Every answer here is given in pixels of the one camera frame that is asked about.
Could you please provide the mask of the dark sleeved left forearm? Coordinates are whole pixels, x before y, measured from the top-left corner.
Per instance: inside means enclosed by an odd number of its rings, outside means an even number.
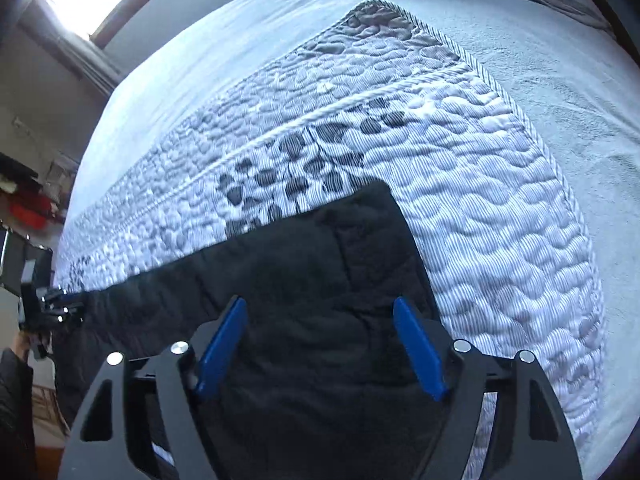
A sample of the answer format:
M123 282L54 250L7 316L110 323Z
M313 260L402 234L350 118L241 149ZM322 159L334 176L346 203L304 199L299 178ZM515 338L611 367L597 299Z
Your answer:
M1 478L37 479L32 380L34 371L11 349L1 356Z

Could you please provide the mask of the person's left hand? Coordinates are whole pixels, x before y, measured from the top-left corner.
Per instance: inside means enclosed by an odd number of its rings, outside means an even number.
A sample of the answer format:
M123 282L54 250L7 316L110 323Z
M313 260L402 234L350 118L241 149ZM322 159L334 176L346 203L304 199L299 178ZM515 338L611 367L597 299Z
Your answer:
M23 362L28 361L31 336L30 333L20 330L13 337L11 350Z

